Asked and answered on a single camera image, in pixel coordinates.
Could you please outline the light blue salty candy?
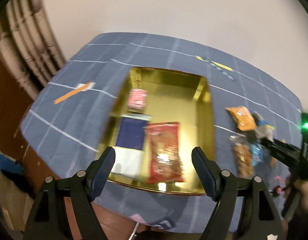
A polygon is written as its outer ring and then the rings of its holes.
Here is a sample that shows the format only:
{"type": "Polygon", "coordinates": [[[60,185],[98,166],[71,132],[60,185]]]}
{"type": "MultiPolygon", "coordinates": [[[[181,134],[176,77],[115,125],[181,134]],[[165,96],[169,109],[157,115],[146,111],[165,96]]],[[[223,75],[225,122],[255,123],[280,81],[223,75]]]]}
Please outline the light blue salty candy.
{"type": "Polygon", "coordinates": [[[260,144],[250,144],[251,163],[255,167],[263,161],[262,146],[260,144]]]}

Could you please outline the dark seaweed snack bag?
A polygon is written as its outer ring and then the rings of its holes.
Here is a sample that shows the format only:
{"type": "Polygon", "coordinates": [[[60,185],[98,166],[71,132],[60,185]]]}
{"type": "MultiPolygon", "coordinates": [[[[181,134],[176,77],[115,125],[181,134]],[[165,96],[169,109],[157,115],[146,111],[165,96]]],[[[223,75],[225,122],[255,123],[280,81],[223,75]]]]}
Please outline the dark seaweed snack bag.
{"type": "Polygon", "coordinates": [[[266,138],[272,141],[274,138],[275,128],[271,125],[265,124],[257,126],[254,131],[255,131],[255,136],[258,140],[266,138]]]}

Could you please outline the blue ended dark candy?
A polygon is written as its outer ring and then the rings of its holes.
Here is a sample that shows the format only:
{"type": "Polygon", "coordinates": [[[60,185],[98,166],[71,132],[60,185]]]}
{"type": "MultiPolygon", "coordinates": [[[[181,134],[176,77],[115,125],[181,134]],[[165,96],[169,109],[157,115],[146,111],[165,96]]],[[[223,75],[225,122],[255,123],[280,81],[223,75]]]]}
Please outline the blue ended dark candy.
{"type": "Polygon", "coordinates": [[[254,119],[255,124],[257,126],[267,126],[267,125],[269,125],[269,123],[258,112],[253,111],[252,116],[253,116],[253,119],[254,119]]]}

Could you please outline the clear fried twist snack bag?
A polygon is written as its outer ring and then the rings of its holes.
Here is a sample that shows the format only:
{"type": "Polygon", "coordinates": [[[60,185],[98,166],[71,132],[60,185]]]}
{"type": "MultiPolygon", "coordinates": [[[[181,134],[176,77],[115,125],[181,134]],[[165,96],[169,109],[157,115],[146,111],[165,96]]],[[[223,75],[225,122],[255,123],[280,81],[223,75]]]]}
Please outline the clear fried twist snack bag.
{"type": "Polygon", "coordinates": [[[250,179],[254,176],[252,154],[246,137],[231,135],[229,138],[232,152],[235,157],[238,175],[240,178],[250,179]]]}

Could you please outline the orange snack packet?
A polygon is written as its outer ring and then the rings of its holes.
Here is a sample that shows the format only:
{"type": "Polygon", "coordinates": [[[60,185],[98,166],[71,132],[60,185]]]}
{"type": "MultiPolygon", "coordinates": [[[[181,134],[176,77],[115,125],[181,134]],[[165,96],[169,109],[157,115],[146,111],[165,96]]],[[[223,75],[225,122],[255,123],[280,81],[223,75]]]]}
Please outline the orange snack packet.
{"type": "Polygon", "coordinates": [[[226,108],[226,111],[232,116],[240,131],[247,132],[256,129],[254,118],[245,106],[226,108]]]}

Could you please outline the red snack packet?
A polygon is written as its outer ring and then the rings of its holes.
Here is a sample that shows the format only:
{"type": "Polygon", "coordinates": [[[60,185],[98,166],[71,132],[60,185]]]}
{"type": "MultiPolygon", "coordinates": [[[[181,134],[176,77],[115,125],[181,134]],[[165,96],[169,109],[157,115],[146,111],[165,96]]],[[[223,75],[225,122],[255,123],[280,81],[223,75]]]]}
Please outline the red snack packet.
{"type": "Polygon", "coordinates": [[[182,183],[182,162],[179,156],[179,123],[165,122],[146,126],[151,161],[149,184],[182,183]]]}

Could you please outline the navy and mint snack pack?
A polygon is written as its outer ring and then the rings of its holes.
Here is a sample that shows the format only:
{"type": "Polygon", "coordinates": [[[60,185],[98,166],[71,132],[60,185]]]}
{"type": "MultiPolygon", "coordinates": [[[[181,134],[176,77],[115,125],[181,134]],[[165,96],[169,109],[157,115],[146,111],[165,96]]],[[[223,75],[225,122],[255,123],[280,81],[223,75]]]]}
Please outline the navy and mint snack pack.
{"type": "Polygon", "coordinates": [[[145,129],[151,120],[147,114],[123,114],[115,137],[113,174],[137,179],[144,155],[145,129]]]}

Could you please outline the pink patterned candy block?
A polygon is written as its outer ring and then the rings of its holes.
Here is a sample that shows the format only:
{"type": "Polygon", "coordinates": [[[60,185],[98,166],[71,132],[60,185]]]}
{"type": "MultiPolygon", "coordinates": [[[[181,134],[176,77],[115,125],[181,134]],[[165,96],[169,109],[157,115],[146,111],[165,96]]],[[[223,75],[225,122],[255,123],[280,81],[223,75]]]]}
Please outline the pink patterned candy block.
{"type": "Polygon", "coordinates": [[[133,88],[129,93],[127,106],[130,109],[142,111],[145,108],[147,91],[144,89],[133,88]]]}

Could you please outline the pink ribbon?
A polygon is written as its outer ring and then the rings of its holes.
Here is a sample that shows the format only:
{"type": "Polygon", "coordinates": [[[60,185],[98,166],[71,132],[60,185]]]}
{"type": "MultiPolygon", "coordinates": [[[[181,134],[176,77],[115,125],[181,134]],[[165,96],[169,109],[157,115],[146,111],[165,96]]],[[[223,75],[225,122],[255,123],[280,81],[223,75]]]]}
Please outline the pink ribbon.
{"type": "Polygon", "coordinates": [[[276,183],[275,187],[271,189],[270,193],[272,197],[277,198],[283,194],[285,186],[284,186],[284,181],[281,179],[280,176],[275,176],[274,182],[276,183]]]}

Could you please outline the blue checked tablecloth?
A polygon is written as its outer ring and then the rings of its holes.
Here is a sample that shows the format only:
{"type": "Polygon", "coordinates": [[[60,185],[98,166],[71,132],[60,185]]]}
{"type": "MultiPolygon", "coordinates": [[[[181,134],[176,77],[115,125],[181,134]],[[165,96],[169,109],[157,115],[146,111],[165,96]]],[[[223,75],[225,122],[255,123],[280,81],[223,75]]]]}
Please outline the blue checked tablecloth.
{"type": "MultiPolygon", "coordinates": [[[[275,128],[274,137],[295,146],[302,143],[300,100],[262,70],[220,50],[179,38],[144,33],[106,33],[86,44],[48,82],[24,118],[23,137],[60,178],[85,170],[97,159],[109,113],[131,68],[170,69],[205,77],[213,108],[214,161],[238,174],[231,135],[240,131],[229,107],[256,111],[275,128]],[[234,81],[201,56],[233,69],[234,81]],[[92,89],[54,104],[79,83],[92,89]]],[[[95,203],[125,217],[179,233],[201,233],[215,207],[203,195],[150,192],[108,180],[95,203]]]]}

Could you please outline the heart label on cloth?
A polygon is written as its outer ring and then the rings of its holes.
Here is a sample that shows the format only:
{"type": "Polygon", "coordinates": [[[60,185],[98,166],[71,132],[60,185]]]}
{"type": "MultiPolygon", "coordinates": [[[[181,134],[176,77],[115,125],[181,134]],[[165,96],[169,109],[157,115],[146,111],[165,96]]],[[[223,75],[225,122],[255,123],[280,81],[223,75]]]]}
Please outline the heart label on cloth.
{"type": "Polygon", "coordinates": [[[233,72],[233,69],[230,67],[227,67],[223,64],[211,61],[208,58],[205,57],[201,57],[201,56],[195,56],[196,59],[201,60],[207,64],[209,64],[211,67],[215,68],[216,70],[218,70],[219,72],[221,72],[224,76],[226,76],[227,78],[229,78],[231,81],[234,81],[234,77],[232,77],[231,72],[233,72]]]}

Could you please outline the orange tape strip left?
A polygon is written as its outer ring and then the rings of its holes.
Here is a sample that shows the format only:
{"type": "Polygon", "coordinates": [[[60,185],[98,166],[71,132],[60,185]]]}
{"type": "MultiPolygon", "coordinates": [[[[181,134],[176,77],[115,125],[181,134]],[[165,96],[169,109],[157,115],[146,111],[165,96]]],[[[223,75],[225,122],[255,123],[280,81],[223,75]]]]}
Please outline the orange tape strip left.
{"type": "Polygon", "coordinates": [[[57,98],[54,100],[54,104],[57,105],[58,103],[61,103],[65,100],[67,100],[68,98],[80,93],[80,92],[83,92],[83,91],[86,91],[86,90],[89,90],[89,89],[92,89],[94,87],[95,83],[94,82],[89,82],[89,83],[79,83],[75,88],[73,88],[70,92],[66,93],[65,95],[57,98]]]}

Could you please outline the gold and maroon toffee tin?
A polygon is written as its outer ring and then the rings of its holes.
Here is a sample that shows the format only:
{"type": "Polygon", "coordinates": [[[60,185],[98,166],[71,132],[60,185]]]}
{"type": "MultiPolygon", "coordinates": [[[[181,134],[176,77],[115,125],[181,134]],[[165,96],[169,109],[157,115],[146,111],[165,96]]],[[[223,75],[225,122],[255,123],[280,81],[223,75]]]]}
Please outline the gold and maroon toffee tin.
{"type": "Polygon", "coordinates": [[[139,177],[131,179],[110,172],[109,181],[150,192],[203,195],[204,189],[194,169],[191,153],[194,148],[200,147],[208,159],[214,159],[213,108],[207,79],[170,69],[131,68],[109,113],[107,126],[101,137],[100,152],[115,144],[119,118],[123,114],[150,115],[149,124],[179,123],[178,143],[183,182],[155,184],[147,182],[151,151],[146,135],[139,177]],[[133,88],[147,91],[146,104],[142,111],[127,106],[129,93],[133,88]]]}

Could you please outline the beige patterned curtain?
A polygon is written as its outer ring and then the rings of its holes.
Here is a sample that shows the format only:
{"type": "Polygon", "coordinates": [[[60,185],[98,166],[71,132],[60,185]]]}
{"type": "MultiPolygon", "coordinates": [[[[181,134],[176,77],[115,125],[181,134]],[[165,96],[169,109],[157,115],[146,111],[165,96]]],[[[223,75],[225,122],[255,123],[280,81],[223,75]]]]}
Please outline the beige patterned curtain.
{"type": "Polygon", "coordinates": [[[5,0],[0,11],[0,60],[33,100],[65,66],[43,0],[5,0]]]}

